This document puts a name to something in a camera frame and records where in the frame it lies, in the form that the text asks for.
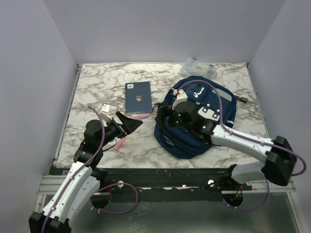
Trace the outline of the black and white cylinder tool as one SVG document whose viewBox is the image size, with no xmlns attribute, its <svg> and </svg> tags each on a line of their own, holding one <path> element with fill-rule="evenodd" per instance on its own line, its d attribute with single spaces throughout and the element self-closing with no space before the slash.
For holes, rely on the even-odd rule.
<svg viewBox="0 0 311 233">
<path fill-rule="evenodd" d="M 242 102 L 242 103 L 247 103 L 248 102 L 248 98 L 246 97 L 242 97 L 242 96 L 236 96 L 237 100 Z"/>
</svg>

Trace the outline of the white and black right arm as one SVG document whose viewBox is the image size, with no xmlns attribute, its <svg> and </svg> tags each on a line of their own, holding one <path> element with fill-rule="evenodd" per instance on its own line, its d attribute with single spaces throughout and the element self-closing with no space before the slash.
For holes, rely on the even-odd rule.
<svg viewBox="0 0 311 233">
<path fill-rule="evenodd" d="M 156 115 L 155 137 L 170 154 L 189 159 L 213 146 L 228 147 L 247 154 L 257 161 L 232 165 L 224 177 L 224 186 L 235 190 L 242 183 L 267 179 L 286 186 L 297 158 L 286 138 L 255 137 L 220 123 L 220 109 L 210 104 L 199 106 L 189 100 L 178 104 L 161 104 Z"/>
</svg>

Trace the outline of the aluminium front mounting rail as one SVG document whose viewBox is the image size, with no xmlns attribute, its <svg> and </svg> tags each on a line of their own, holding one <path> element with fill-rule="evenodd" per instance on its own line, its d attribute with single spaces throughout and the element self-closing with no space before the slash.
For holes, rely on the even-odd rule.
<svg viewBox="0 0 311 233">
<path fill-rule="evenodd" d="M 104 168 L 107 184 L 101 184 L 87 203 L 99 213 L 110 202 L 223 201 L 237 209 L 251 192 L 294 192 L 292 180 L 279 186 L 267 179 L 236 183 L 229 168 Z M 66 176 L 47 176 L 40 192 L 52 198 Z"/>
</svg>

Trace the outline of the dark blue thin notebook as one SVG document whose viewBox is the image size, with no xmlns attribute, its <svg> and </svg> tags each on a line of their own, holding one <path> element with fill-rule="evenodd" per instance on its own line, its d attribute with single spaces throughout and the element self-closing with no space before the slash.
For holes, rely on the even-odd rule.
<svg viewBox="0 0 311 233">
<path fill-rule="evenodd" d="M 127 114 L 146 114 L 152 112 L 150 82 L 125 84 L 125 110 Z"/>
</svg>

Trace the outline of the navy blue student backpack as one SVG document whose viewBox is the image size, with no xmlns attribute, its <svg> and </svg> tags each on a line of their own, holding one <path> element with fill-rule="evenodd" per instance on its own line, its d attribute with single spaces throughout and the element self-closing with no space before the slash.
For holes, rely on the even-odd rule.
<svg viewBox="0 0 311 233">
<path fill-rule="evenodd" d="M 181 103 L 184 112 L 172 109 L 176 98 L 169 90 L 163 102 L 157 104 L 154 136 L 164 150 L 178 159 L 191 159 L 212 148 L 208 133 L 211 124 L 198 114 L 201 108 L 222 111 L 223 123 L 233 127 L 237 97 L 227 88 L 201 76 L 189 76 L 177 82 L 173 89 L 182 89 L 188 96 Z"/>
</svg>

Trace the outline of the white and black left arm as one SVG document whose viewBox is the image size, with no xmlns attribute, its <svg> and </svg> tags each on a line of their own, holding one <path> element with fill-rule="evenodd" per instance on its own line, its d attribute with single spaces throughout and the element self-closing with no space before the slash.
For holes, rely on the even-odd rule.
<svg viewBox="0 0 311 233">
<path fill-rule="evenodd" d="M 41 212 L 33 212 L 29 218 L 32 233 L 70 233 L 71 226 L 91 196 L 107 188 L 107 172 L 97 168 L 103 147 L 115 138 L 125 138 L 143 122 L 117 112 L 121 121 L 98 117 L 86 124 L 84 139 L 75 153 L 74 161 L 64 181 Z"/>
</svg>

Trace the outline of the pink highlighter pen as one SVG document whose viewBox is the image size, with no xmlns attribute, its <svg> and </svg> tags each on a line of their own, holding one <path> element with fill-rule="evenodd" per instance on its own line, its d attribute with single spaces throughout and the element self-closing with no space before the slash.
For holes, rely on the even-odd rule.
<svg viewBox="0 0 311 233">
<path fill-rule="evenodd" d="M 135 119 L 135 120 L 143 120 L 143 119 L 147 119 L 148 117 L 149 117 L 149 114 L 140 114 L 136 116 L 130 116 L 131 119 Z"/>
</svg>

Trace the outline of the clear plastic screw organiser box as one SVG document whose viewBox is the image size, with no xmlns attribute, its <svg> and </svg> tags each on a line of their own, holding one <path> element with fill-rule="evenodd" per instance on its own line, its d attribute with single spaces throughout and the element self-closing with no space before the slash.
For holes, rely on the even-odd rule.
<svg viewBox="0 0 311 233">
<path fill-rule="evenodd" d="M 194 58 L 188 58 L 182 65 L 180 73 L 183 76 L 201 76 L 207 79 L 212 79 L 217 68 L 214 65 L 206 64 L 197 61 Z"/>
</svg>

